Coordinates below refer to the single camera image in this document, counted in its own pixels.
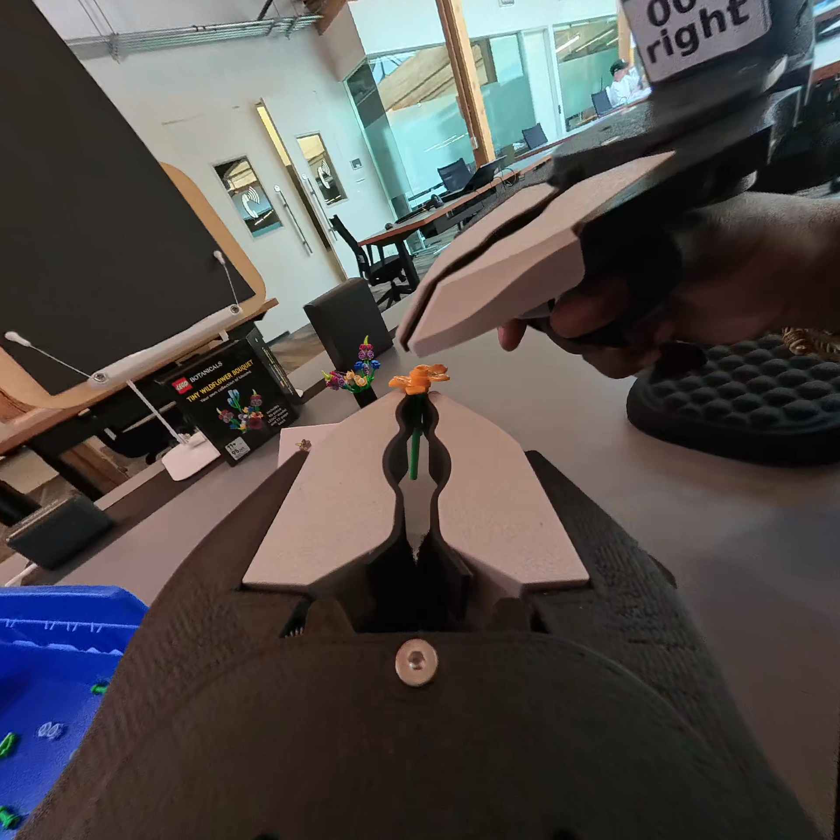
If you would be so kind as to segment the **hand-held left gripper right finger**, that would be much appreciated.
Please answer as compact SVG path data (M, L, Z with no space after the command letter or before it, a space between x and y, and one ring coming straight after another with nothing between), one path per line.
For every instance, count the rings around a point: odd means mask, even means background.
M436 489L426 572L448 618L480 627L505 598L577 590L591 576L519 442L439 392L427 441Z

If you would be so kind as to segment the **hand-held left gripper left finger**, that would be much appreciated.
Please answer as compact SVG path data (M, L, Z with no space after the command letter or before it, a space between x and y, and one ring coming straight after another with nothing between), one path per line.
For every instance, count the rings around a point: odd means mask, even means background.
M405 396L349 416L303 461L245 572L245 588L341 603L360 628L411 618Z

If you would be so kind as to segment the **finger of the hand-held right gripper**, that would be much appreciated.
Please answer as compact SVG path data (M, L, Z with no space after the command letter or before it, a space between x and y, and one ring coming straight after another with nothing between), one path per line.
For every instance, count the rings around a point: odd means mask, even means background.
M507 243L559 195L560 189L548 182L525 186L487 209L461 232L419 281L398 327L399 344L409 343L434 291L444 279L459 270L475 266L479 257L491 246Z
M475 266L437 286L410 339L410 352L422 358L452 349L578 286L585 276L584 226L674 154L669 150L637 158L560 190L507 243L491 246Z

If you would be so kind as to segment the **yellow lego flower piece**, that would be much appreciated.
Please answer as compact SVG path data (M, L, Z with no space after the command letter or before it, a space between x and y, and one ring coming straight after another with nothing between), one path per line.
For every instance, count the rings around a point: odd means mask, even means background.
M424 396L438 383L448 382L448 368L443 364L419 364L408 374L396 375L388 386L405 396Z

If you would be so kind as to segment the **black lego set box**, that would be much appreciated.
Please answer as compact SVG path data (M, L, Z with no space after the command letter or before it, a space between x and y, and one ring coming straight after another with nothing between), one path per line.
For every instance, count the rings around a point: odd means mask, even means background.
M300 416L301 399L256 326L156 381L231 466Z

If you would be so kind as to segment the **lego flower model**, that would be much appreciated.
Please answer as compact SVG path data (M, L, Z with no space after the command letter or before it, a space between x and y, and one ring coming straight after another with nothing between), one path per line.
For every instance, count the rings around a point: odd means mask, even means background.
M373 344L366 335L358 349L358 360L348 371L323 372L323 383L333 391L347 392L353 396L359 408L374 403L377 395L373 388L375 375L381 364L375 358Z

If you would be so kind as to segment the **blue plastic bin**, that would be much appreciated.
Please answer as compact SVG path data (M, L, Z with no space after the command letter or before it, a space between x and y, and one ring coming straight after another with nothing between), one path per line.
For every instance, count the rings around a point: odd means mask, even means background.
M3 587L1 697L2 678L18 672L36 677L103 672L111 680L148 609L115 586Z

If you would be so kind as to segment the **scattered green lego stems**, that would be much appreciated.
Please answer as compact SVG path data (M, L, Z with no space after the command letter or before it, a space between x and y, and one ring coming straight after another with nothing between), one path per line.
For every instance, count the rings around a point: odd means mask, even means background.
M17 838L74 757L103 698L110 676L2 678L2 838Z

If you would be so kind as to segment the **person's right hand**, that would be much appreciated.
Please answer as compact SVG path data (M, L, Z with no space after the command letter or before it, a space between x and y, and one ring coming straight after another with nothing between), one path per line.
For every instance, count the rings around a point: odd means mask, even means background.
M667 343L732 344L785 328L838 334L837 197L746 192L689 213L672 236L684 259L683 280L634 325L627 346L574 341L625 312L621 276L566 292L542 331L613 379L654 365Z

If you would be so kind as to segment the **long wooden desk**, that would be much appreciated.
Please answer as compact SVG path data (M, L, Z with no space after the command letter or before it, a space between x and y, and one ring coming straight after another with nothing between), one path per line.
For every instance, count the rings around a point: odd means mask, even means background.
M485 185L472 192L462 192L440 206L428 210L403 221L386 226L382 231L360 241L360 247L386 247L393 245L403 268L407 283L412 290L417 288L419 278L413 258L408 251L406 241L414 234L430 230L432 235L454 228L467 217L478 213L483 202L493 197L504 186L512 186L519 182L526 174L538 170L551 162L553 153L557 151L563 141L550 143L544 148L533 150L521 159L515 160L510 166L502 168Z

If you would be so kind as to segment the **black office chair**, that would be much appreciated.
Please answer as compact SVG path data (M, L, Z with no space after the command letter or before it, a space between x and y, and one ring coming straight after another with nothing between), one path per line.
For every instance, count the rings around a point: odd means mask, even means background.
M380 311L396 305L415 291L416 284L409 279L406 266L399 255L386 256L383 248L378 245L378 257L375 258L372 246L360 245L339 216L334 215L329 221L338 236L353 251L359 275L367 281L374 294L374 303Z

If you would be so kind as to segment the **plain black box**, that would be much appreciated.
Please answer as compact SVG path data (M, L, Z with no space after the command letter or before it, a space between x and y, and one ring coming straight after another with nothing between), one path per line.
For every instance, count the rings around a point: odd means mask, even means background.
M340 283L306 303L303 311L336 370L354 367L363 340L375 358L393 346L370 286L361 278Z

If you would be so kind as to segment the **black honeycomb cushion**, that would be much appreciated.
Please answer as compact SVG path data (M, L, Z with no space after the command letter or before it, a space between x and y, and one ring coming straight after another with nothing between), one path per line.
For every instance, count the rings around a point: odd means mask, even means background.
M760 466L839 461L838 336L785 329L701 347L672 343L626 399L642 434Z

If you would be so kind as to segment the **small dark grey case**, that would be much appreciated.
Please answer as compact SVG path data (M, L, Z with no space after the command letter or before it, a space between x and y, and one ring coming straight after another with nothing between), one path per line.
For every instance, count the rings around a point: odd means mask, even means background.
M13 526L9 549L45 571L73 560L112 530L114 520L84 496L56 500Z

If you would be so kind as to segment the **wood-framed dark screen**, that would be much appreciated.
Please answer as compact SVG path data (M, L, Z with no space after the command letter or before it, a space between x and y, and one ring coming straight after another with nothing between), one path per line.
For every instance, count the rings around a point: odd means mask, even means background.
M36 4L1 17L2 391L82 406L252 318L266 286Z

